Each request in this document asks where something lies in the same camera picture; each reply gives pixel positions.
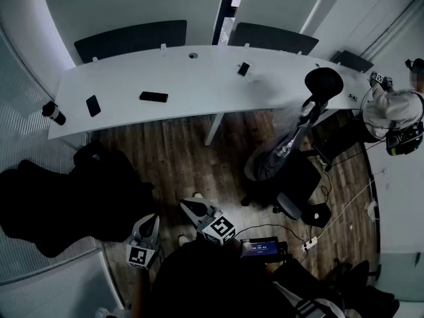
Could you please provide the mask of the black box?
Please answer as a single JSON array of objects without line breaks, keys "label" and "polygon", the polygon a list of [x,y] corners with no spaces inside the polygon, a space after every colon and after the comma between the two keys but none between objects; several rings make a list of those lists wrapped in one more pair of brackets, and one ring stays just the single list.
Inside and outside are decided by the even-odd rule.
[{"label": "black box", "polygon": [[324,228],[331,218],[331,210],[326,203],[306,205],[302,211],[301,219],[306,225]]}]

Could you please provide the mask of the white desk leg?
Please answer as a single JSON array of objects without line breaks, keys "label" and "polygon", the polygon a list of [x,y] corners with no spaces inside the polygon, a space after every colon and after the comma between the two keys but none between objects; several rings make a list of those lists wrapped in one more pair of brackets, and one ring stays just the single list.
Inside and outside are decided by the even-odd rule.
[{"label": "white desk leg", "polygon": [[204,145],[209,146],[211,142],[213,141],[213,138],[215,136],[215,133],[217,132],[217,129],[219,125],[221,124],[222,118],[225,113],[216,113],[212,116],[211,124],[209,127],[209,130],[207,131],[207,134],[205,136]]}]

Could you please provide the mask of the person's left forearm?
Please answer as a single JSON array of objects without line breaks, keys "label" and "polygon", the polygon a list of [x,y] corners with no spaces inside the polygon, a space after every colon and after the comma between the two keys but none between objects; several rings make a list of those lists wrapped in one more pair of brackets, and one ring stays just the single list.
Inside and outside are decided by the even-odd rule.
[{"label": "person's left forearm", "polygon": [[131,301],[131,318],[148,318],[151,306],[150,275],[148,270],[136,270],[136,282]]}]

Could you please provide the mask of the black rectangular block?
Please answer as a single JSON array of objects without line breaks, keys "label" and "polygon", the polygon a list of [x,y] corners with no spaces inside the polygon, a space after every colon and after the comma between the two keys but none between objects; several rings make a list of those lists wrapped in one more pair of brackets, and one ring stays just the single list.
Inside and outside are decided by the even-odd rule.
[{"label": "black rectangular block", "polygon": [[151,91],[143,91],[139,99],[141,101],[150,101],[150,102],[156,102],[156,103],[166,103],[168,100],[168,94],[167,93],[156,93]]}]

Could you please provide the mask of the dark grey desk partition panel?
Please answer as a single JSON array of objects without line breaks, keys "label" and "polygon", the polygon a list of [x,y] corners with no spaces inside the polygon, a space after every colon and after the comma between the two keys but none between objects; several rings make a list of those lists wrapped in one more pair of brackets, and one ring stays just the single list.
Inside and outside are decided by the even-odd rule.
[{"label": "dark grey desk partition panel", "polygon": [[83,63],[113,56],[153,50],[162,44],[178,47],[186,44],[187,21],[161,21],[127,26],[102,32],[74,42]]},{"label": "dark grey desk partition panel", "polygon": [[341,66],[350,68],[357,72],[366,73],[374,65],[372,62],[353,54],[347,50],[343,52],[336,51],[332,56],[330,61],[334,64],[340,64]]},{"label": "dark grey desk partition panel", "polygon": [[284,51],[308,55],[319,42],[318,39],[289,30],[252,23],[238,23],[231,31],[229,46],[244,46],[251,48]]}]

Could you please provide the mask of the black plastic-wrapped office chair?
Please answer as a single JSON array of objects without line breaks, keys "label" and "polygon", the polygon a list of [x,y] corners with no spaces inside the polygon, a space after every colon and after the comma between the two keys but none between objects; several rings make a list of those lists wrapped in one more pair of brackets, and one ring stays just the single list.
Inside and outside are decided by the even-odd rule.
[{"label": "black plastic-wrapped office chair", "polygon": [[274,137],[263,142],[244,167],[243,206],[253,201],[273,205],[274,212],[298,220],[306,205],[314,205],[309,200],[321,175],[309,157],[320,153],[301,151],[300,147],[328,101],[341,93],[344,83],[334,69],[316,68],[306,75],[305,86],[311,93],[305,102],[296,101],[272,111]]}]

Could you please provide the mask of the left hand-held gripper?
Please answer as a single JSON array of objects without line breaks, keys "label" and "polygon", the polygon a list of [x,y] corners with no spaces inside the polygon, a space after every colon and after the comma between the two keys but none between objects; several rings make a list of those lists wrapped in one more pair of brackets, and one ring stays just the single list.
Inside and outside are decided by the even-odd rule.
[{"label": "left hand-held gripper", "polygon": [[159,215],[155,213],[141,218],[134,224],[126,247],[128,265],[143,270],[150,269],[160,250],[159,224]]}]

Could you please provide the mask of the person's black top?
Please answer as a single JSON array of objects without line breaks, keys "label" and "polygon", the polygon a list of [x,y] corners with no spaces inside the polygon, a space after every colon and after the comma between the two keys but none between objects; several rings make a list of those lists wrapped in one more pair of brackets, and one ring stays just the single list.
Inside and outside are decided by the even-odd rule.
[{"label": "person's black top", "polygon": [[148,318],[295,318],[295,309],[265,266],[232,246],[195,240],[163,261]]}]

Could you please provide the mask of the grey strapped bag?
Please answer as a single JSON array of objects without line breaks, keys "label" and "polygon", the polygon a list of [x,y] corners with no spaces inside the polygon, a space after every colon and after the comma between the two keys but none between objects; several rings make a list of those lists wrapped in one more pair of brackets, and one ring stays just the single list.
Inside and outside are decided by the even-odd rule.
[{"label": "grey strapped bag", "polygon": [[278,282],[272,283],[295,309],[295,318],[346,318],[343,311],[328,299],[303,299]]}]

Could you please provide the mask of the black screen device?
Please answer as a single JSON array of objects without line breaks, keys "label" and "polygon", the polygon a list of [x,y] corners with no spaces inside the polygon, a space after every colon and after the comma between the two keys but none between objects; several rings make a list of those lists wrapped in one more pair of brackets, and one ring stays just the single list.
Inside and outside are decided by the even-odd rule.
[{"label": "black screen device", "polygon": [[277,237],[250,238],[240,241],[240,259],[249,262],[271,264],[292,258],[288,252],[287,242],[280,242]]}]

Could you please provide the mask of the black water bottle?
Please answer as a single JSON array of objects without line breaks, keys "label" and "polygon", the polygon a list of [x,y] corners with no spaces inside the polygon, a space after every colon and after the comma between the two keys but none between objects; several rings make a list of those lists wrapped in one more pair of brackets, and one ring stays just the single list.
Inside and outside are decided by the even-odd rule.
[{"label": "black water bottle", "polygon": [[53,101],[49,101],[42,106],[42,116],[50,118],[60,126],[64,125],[66,122],[66,117]]}]

